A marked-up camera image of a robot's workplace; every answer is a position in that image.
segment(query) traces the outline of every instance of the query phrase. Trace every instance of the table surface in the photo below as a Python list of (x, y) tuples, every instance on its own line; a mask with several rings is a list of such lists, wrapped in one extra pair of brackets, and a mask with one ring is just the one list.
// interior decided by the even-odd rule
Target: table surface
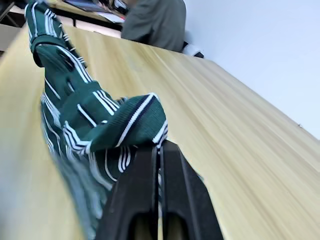
[[(114, 98), (155, 92), (225, 240), (318, 240), (320, 142), (214, 62), (66, 27)], [(0, 62), (0, 239), (81, 240), (41, 131), (44, 69), (24, 28)]]
[(81, 10), (80, 8), (77, 8), (77, 7), (72, 6), (72, 5), (68, 4), (68, 3), (65, 3), (62, 0), (47, 0), (46, 2), (48, 3), (48, 5), (51, 8), (60, 9), (60, 10), (66, 11), (66, 12), (71, 12), (71, 13), (79, 14), (79, 15), (82, 15), (82, 16), (85, 16), (85, 17), (89, 17), (89, 18), (92, 18), (92, 19), (98, 19), (98, 20), (101, 20), (101, 21), (104, 21), (104, 22), (111, 23), (108, 19), (106, 19), (106, 18), (104, 18), (104, 17), (102, 17), (102, 16), (100, 16), (98, 14), (95, 14), (95, 13), (89, 12), (89, 11)]

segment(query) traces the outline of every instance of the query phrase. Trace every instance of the knit fabric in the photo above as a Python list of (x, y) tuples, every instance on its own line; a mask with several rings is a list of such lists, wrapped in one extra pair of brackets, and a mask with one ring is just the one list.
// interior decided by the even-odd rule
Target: knit fabric
[(137, 148), (159, 148), (166, 139), (166, 116), (155, 93), (114, 100), (101, 89), (47, 4), (31, 0), (25, 18), (33, 59), (45, 68), (44, 137), (86, 237), (94, 239), (112, 186)]

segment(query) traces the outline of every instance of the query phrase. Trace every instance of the person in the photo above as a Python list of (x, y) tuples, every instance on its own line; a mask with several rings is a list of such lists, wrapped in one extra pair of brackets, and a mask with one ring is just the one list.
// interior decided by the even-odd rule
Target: person
[(183, 50), (186, 5), (183, 0), (128, 0), (121, 38), (167, 49)]

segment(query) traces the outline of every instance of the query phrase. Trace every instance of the white stripe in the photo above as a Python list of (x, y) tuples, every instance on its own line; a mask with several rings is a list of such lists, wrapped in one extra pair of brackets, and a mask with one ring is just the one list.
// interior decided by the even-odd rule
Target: white stripe
[(34, 24), (34, 37), (35, 38), (38, 36), (37, 22), (36, 22), (36, 15), (35, 15), (35, 6), (37, 4), (38, 4), (38, 2), (35, 2), (34, 5), (31, 8), (32, 19), (33, 19), (33, 24)]
[(76, 131), (69, 125), (68, 121), (64, 122), (64, 128), (63, 131), (64, 133), (67, 134), (67, 136), (70, 134), (72, 137), (70, 137), (70, 140), (72, 140), (71, 144), (69, 145), (69, 147), (71, 147), (72, 149), (74, 149), (74, 151), (80, 155), (84, 155), (89, 154), (90, 153), (90, 147), (91, 147), (91, 141), (82, 141), (80, 140), (80, 138), (78, 137)]
[(65, 152), (66, 152), (67, 159), (70, 161), (70, 163), (73, 166), (73, 169), (78, 173), (78, 176), (81, 176), (79, 177), (79, 180), (84, 186), (84, 189), (86, 190), (87, 193), (89, 193), (88, 197), (90, 198), (90, 205), (91, 205), (91, 209), (93, 210), (94, 216), (97, 219), (100, 219), (102, 216), (103, 210), (100, 203), (99, 194), (95, 190), (95, 187), (93, 186), (93, 184), (91, 184), (87, 169), (83, 165), (81, 165), (78, 159), (75, 158), (70, 147), (65, 146)]
[(50, 130), (50, 132), (52, 132), (52, 133), (55, 135), (55, 137), (56, 137), (56, 143), (57, 143), (57, 145), (58, 145), (59, 153), (60, 153), (60, 155), (61, 155), (62, 153), (61, 153), (61, 149), (60, 149), (60, 137), (59, 137), (59, 135), (52, 129), (51, 125), (49, 124), (49, 122), (48, 122), (48, 120), (47, 120), (47, 118), (46, 118), (46, 115), (45, 115), (44, 113), (42, 113), (42, 116), (43, 116), (43, 118), (44, 118), (44, 121), (45, 121), (45, 123), (46, 123), (46, 126), (48, 127), (48, 129)]
[(99, 168), (97, 166), (97, 160), (96, 160), (96, 156), (95, 153), (90, 153), (89, 154), (89, 162), (90, 162), (90, 171), (93, 175), (93, 177), (95, 178), (95, 180), (100, 183), (101, 185), (103, 185), (107, 190), (111, 190), (112, 189), (112, 184), (107, 182), (100, 174), (99, 172)]
[(61, 125), (60, 125), (60, 121), (59, 121), (59, 118), (60, 118), (60, 112), (59, 110), (55, 107), (55, 105), (50, 101), (50, 99), (48, 98), (47, 94), (44, 92), (42, 97), (41, 97), (42, 101), (45, 102), (45, 105), (47, 106), (49, 112), (51, 113), (52, 117), (53, 117), (53, 122), (54, 124), (61, 128)]
[(67, 141), (70, 148), (74, 149), (75, 151), (81, 151), (84, 147), (83, 146), (77, 146), (75, 140), (72, 137), (72, 134), (66, 130), (63, 129), (63, 136), (65, 140)]
[(159, 148), (161, 147), (163, 141), (166, 140), (167, 137), (168, 137), (168, 132), (166, 132), (166, 134), (164, 134), (164, 135), (162, 136), (162, 138), (160, 139), (159, 143), (156, 145), (156, 148), (157, 148), (157, 149), (159, 149)]
[(124, 156), (122, 160), (122, 169), (124, 171), (126, 170), (126, 160), (127, 160), (127, 152), (128, 152), (127, 147), (124, 147), (123, 150), (124, 150)]
[(47, 133), (46, 128), (43, 124), (42, 124), (42, 130), (44, 132), (44, 138), (45, 138), (46, 144), (49, 148), (49, 151), (50, 151), (50, 153), (53, 153), (54, 152), (54, 144), (52, 143), (52, 141), (48, 137), (48, 133)]
[(122, 169), (122, 158), (123, 158), (123, 148), (120, 147), (120, 155), (119, 155), (119, 160), (118, 160), (118, 169), (120, 171), (120, 173), (123, 173), (124, 170)]
[(70, 82), (67, 82), (66, 84), (69, 86), (69, 88), (71, 89), (72, 92), (75, 92), (75, 90), (74, 90), (74, 88), (72, 87), (72, 85), (71, 85)]
[(71, 133), (73, 138), (75, 139), (76, 144), (81, 145), (81, 146), (87, 146), (90, 141), (82, 141), (80, 140), (80, 138), (78, 137), (78, 134), (76, 133), (76, 131), (69, 125), (68, 121), (64, 122), (64, 126), (65, 128), (67, 128)]
[(27, 12), (27, 7), (29, 6), (29, 4), (27, 4), (25, 7), (24, 7), (24, 18), (26, 18), (26, 12)]
[(131, 117), (130, 121), (128, 122), (127, 126), (125, 127), (117, 145), (115, 147), (119, 147), (119, 145), (123, 142), (123, 140), (125, 139), (127, 133), (129, 132), (129, 129), (131, 128), (131, 126), (134, 124), (134, 122), (136, 121), (137, 117), (139, 116), (139, 114), (145, 109), (145, 107), (147, 106), (147, 104), (151, 101), (151, 99), (155, 96), (154, 93), (150, 93), (149, 96), (146, 98), (146, 100), (144, 100), (144, 102), (139, 106), (139, 108), (137, 109), (137, 111), (133, 114), (133, 116)]
[(102, 106), (104, 106), (104, 108), (109, 112), (111, 116), (115, 114), (114, 111), (112, 111), (112, 109), (109, 107), (109, 105), (107, 105), (96, 92), (93, 92), (93, 95), (96, 97), (96, 99), (98, 99), (98, 101), (102, 104)]
[(49, 86), (49, 88), (52, 90), (52, 92), (54, 93), (54, 95), (58, 98), (61, 99), (59, 94), (54, 90), (54, 88), (50, 85), (50, 83), (48, 82), (48, 80), (46, 78), (44, 78), (46, 84)]
[(113, 106), (115, 106), (117, 109), (119, 108), (119, 106), (114, 102), (112, 101), (110, 98), (107, 97), (106, 93), (103, 91), (103, 90), (100, 90), (100, 92), (102, 93), (102, 95), (104, 96), (104, 98), (109, 102), (111, 103)]
[(113, 181), (117, 181), (117, 179), (115, 179), (111, 173), (109, 172), (109, 169), (108, 169), (108, 150), (106, 149), (105, 150), (105, 157), (104, 157), (104, 169), (105, 169), (105, 172), (106, 174), (109, 176), (109, 178), (111, 178)]
[(130, 148), (127, 146), (127, 151), (128, 151), (128, 157), (126, 159), (126, 163), (125, 163), (125, 166), (128, 167), (129, 164), (130, 164), (130, 160), (131, 160), (131, 151), (130, 151)]
[(95, 121), (84, 111), (84, 109), (80, 106), (80, 104), (77, 105), (79, 111), (83, 114), (83, 116), (92, 124), (93, 127), (96, 127), (97, 124)]
[(74, 55), (72, 55), (69, 51), (65, 50), (63, 47), (57, 46), (57, 48), (59, 48), (70, 58), (70, 60), (74, 63), (75, 69), (79, 72), (80, 76), (82, 77), (85, 83), (92, 82), (92, 79), (87, 73), (87, 71), (84, 69), (84, 66)]
[(50, 32), (49, 32), (49, 28), (48, 28), (48, 16), (47, 16), (48, 12), (49, 12), (49, 9), (47, 9), (44, 12), (44, 28), (45, 28), (45, 34), (51, 35)]
[(29, 30), (29, 41), (31, 42), (32, 34), (31, 34), (31, 31), (30, 31), (29, 25), (28, 25), (28, 30)]
[(158, 132), (158, 133), (155, 135), (155, 137), (152, 139), (152, 142), (153, 142), (153, 143), (157, 144), (157, 143), (159, 142), (159, 140), (160, 140), (161, 136), (163, 135), (164, 130), (165, 130), (165, 128), (167, 127), (167, 125), (168, 125), (168, 121), (165, 120), (164, 123), (163, 123), (163, 125), (162, 125), (162, 127), (160, 128), (159, 132)]
[(113, 110), (114, 112), (117, 111), (117, 109), (115, 108), (115, 106), (111, 103), (111, 101), (109, 101), (107, 98), (105, 98), (105, 97), (103, 96), (103, 94), (102, 94), (101, 91), (96, 91), (96, 93), (104, 100), (104, 102), (105, 102), (106, 104), (108, 104), (108, 106), (109, 106), (110, 108), (112, 108), (112, 110)]
[(55, 16), (55, 14), (52, 12), (50, 15), (50, 24), (51, 24), (51, 31), (52, 31), (53, 36), (57, 37), (56, 30), (54, 27), (54, 20), (52, 19), (52, 17), (54, 17), (54, 16)]

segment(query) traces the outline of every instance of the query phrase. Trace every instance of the white wall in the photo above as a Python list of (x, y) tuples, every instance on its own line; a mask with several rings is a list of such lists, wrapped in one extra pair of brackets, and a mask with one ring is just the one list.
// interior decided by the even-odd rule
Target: white wall
[(184, 0), (186, 39), (320, 139), (320, 0)]

